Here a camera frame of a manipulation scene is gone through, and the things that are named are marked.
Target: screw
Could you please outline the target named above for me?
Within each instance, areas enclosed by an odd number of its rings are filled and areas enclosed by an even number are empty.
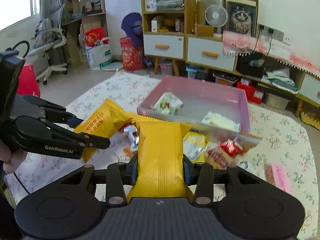
[[[108,201],[112,205],[119,205],[124,202],[124,199],[122,197],[115,196],[115,197],[109,198]]]
[[[196,203],[199,205],[207,205],[211,202],[211,199],[208,197],[197,197],[196,198]]]

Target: finger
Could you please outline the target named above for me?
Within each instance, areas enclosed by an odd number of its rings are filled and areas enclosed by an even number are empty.
[[[17,170],[20,164],[25,160],[27,152],[19,149],[12,154],[11,160],[3,164],[3,170],[9,174]]]
[[[2,140],[0,140],[0,161],[8,162],[11,159],[11,151]]]

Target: picture frame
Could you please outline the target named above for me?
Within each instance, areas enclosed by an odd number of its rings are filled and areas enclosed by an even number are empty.
[[[225,30],[255,37],[259,0],[223,0],[228,13]]]

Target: orange drawer handle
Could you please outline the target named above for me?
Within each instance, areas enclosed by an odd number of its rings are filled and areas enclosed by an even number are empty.
[[[169,49],[169,45],[156,44],[157,49]]]
[[[213,53],[213,52],[210,52],[210,51],[202,51],[202,55],[205,55],[205,56],[208,56],[208,57],[219,57],[219,54],[218,53]]]

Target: yellow snack bag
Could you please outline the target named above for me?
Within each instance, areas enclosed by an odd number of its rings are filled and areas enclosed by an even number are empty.
[[[188,197],[193,194],[184,182],[182,138],[188,124],[146,121],[135,116],[139,130],[138,179],[128,194],[132,197]]]
[[[87,120],[78,125],[75,133],[88,133],[105,138],[110,138],[126,122],[128,122],[135,113],[124,112],[121,106],[110,99],[93,112]],[[95,148],[86,147],[82,154],[84,163],[90,160],[91,156],[97,151]]]
[[[206,135],[189,131],[183,138],[183,153],[193,163],[204,162],[207,142]]]

